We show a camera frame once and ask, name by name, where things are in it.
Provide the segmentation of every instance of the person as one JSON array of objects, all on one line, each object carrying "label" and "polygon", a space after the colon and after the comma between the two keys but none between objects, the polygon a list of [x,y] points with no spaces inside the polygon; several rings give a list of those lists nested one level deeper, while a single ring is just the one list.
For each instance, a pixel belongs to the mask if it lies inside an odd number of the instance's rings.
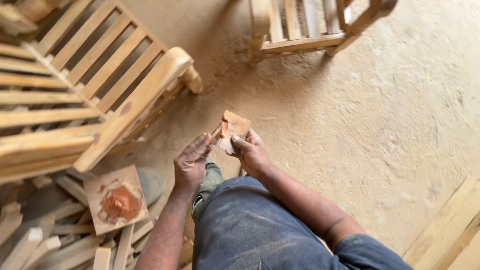
[{"label": "person", "polygon": [[211,142],[204,133],[174,160],[175,186],[136,270],[177,269],[192,198],[193,269],[412,269],[335,203],[272,165],[252,129],[245,140],[232,138],[237,154],[227,152],[248,176],[223,181],[207,161]]}]

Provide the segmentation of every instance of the sawdust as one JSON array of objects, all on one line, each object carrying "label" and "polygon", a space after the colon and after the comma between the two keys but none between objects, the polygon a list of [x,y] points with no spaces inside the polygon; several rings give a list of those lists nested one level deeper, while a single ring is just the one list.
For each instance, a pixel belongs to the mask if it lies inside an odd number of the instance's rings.
[{"label": "sawdust", "polygon": [[[309,53],[256,69],[246,64],[246,0],[125,2],[193,56],[205,87],[172,102],[139,152],[102,168],[157,166],[168,194],[173,158],[228,109],[252,121],[274,164],[401,255],[465,177],[480,176],[478,1],[401,0],[332,59]],[[354,1],[354,18],[363,6]],[[238,174],[221,149],[211,157],[226,178]]]}]

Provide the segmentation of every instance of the wooden frame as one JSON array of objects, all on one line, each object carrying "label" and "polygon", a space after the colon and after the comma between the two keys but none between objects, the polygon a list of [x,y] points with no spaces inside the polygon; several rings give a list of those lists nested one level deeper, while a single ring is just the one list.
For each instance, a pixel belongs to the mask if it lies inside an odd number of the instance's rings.
[{"label": "wooden frame", "polygon": [[255,67],[263,59],[282,57],[312,51],[326,50],[329,56],[345,49],[380,17],[386,17],[397,0],[370,0],[366,11],[349,24],[346,8],[352,0],[323,0],[326,33],[320,33],[314,0],[303,0],[307,36],[300,32],[295,0],[283,0],[288,38],[284,39],[279,1],[250,0],[252,35],[250,37],[249,65]]},{"label": "wooden frame", "polygon": [[38,43],[0,43],[0,185],[69,167],[85,172],[109,151],[132,152],[180,90],[201,93],[184,50],[169,49],[119,0],[93,2],[73,2]]}]

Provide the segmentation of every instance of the chair leg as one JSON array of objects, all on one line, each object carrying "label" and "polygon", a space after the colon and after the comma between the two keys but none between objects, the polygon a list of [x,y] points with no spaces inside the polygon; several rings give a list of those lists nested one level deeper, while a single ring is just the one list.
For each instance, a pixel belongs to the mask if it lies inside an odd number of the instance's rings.
[{"label": "chair leg", "polygon": [[360,37],[363,31],[381,17],[386,17],[395,7],[397,0],[371,0],[367,10],[348,28],[347,38],[335,48],[328,49],[327,55],[334,56]]},{"label": "chair leg", "polygon": [[194,94],[200,94],[204,88],[202,79],[193,66],[190,66],[187,71],[185,71],[180,77],[180,80],[182,80]]},{"label": "chair leg", "polygon": [[265,42],[266,36],[250,37],[248,46],[248,64],[254,68],[263,60],[263,52],[260,50]]}]

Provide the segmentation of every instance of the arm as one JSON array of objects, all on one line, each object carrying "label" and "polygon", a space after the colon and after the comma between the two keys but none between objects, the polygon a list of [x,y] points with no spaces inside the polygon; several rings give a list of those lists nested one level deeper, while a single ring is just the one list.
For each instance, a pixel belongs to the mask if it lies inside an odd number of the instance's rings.
[{"label": "arm", "polygon": [[335,245],[351,234],[366,234],[358,222],[335,203],[316,193],[273,166],[262,139],[250,129],[245,141],[232,138],[240,149],[242,168],[258,179],[295,216],[334,250]]},{"label": "arm", "polygon": [[212,136],[203,134],[175,159],[175,186],[135,270],[177,269],[187,207],[205,177]]}]

